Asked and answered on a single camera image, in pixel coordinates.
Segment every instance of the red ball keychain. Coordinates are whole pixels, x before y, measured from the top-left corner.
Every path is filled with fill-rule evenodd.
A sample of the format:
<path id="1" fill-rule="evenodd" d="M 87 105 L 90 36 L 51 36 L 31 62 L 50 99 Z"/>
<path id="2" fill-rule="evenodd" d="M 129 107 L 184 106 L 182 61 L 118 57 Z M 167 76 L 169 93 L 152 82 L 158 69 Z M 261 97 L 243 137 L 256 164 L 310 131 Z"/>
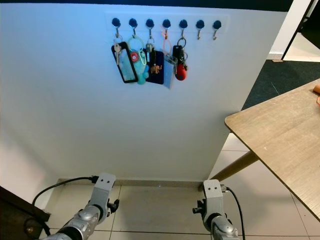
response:
<path id="1" fill-rule="evenodd" d="M 178 64 L 176 68 L 176 74 L 175 78 L 178 79 L 179 81 L 185 80 L 187 77 L 187 69 L 184 64 L 180 63 Z"/>

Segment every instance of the white wall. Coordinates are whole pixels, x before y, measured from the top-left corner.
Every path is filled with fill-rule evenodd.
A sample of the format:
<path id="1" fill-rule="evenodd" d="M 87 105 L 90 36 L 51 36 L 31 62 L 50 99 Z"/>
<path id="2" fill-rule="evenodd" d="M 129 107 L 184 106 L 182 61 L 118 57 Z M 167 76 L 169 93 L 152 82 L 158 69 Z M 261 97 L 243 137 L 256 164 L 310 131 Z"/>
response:
<path id="1" fill-rule="evenodd" d="M 185 81 L 124 84 L 111 53 L 110 14 L 185 18 Z M 228 136 L 285 12 L 99 4 L 2 4 L 2 114 L 60 178 L 108 172 L 118 179 L 202 181 Z M 213 41 L 212 22 L 228 16 Z M 211 18 L 197 40 L 195 19 Z M 132 35 L 120 17 L 124 40 Z M 163 43 L 161 22 L 152 31 Z"/>
<path id="2" fill-rule="evenodd" d="M 36 194 L 56 184 L 58 177 L 32 150 L 5 129 L 3 119 L 0 132 L 0 185 L 32 203 Z M 36 206 L 44 209 L 51 193 L 49 190 L 40 196 Z"/>
<path id="3" fill-rule="evenodd" d="M 269 55 L 278 55 L 277 57 L 273 57 L 273 59 L 281 59 L 310 2 L 311 0 L 293 0 L 290 10 L 271 47 Z"/>

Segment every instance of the black hook knob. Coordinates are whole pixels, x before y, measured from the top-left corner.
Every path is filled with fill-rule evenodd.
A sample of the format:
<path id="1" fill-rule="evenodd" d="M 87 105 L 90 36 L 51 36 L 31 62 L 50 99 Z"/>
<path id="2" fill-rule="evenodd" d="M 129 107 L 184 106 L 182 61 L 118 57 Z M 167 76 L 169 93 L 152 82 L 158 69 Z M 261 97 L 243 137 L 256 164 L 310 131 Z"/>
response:
<path id="1" fill-rule="evenodd" d="M 170 20 L 169 20 L 169 19 L 163 20 L 162 26 L 163 26 L 165 29 L 170 28 L 170 27 L 171 27 Z"/>
<path id="2" fill-rule="evenodd" d="M 215 22 L 213 23 L 213 28 L 214 28 L 215 30 L 218 30 L 219 28 L 221 28 L 221 22 L 220 22 L 219 20 L 215 21 Z"/>
<path id="3" fill-rule="evenodd" d="M 197 29 L 203 29 L 205 27 L 205 22 L 203 20 L 199 20 L 199 21 L 196 22 L 195 27 Z"/>
<path id="4" fill-rule="evenodd" d="M 137 20 L 135 20 L 134 18 L 131 18 L 129 20 L 129 25 L 131 28 L 135 29 L 138 26 Z"/>
<path id="5" fill-rule="evenodd" d="M 145 25 L 150 29 L 152 29 L 155 26 L 154 21 L 150 18 L 145 22 Z"/>
<path id="6" fill-rule="evenodd" d="M 185 19 L 181 20 L 180 23 L 179 23 L 179 27 L 182 28 L 182 29 L 187 28 L 188 27 L 188 22 Z"/>
<path id="7" fill-rule="evenodd" d="M 114 19 L 112 19 L 112 25 L 115 26 L 116 28 L 120 27 L 121 25 L 120 20 L 115 17 Z"/>

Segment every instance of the metal key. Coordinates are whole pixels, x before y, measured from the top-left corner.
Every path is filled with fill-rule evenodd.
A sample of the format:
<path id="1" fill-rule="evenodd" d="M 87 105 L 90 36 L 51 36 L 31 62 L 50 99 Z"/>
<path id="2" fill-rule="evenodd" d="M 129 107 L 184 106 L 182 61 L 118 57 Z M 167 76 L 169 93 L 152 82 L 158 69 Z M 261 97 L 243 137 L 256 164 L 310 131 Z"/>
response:
<path id="1" fill-rule="evenodd" d="M 116 64 L 119 65 L 119 57 L 120 57 L 120 52 L 121 52 L 121 46 L 118 43 L 116 43 L 114 45 L 114 51 L 115 51 Z"/>
<path id="2" fill-rule="evenodd" d="M 147 43 L 145 45 L 145 49 L 146 49 L 146 62 L 150 63 L 150 53 L 154 50 L 155 46 L 151 43 Z"/>

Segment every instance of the wooden table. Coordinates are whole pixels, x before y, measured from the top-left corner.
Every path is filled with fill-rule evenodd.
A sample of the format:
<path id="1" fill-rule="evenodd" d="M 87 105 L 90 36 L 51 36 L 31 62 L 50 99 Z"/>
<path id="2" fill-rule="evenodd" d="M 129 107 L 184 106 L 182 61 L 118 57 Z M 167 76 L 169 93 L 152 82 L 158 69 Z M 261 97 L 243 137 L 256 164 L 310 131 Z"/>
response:
<path id="1" fill-rule="evenodd" d="M 226 126 L 250 152 L 216 174 L 219 181 L 257 160 L 320 221 L 320 79 L 228 116 Z"/>

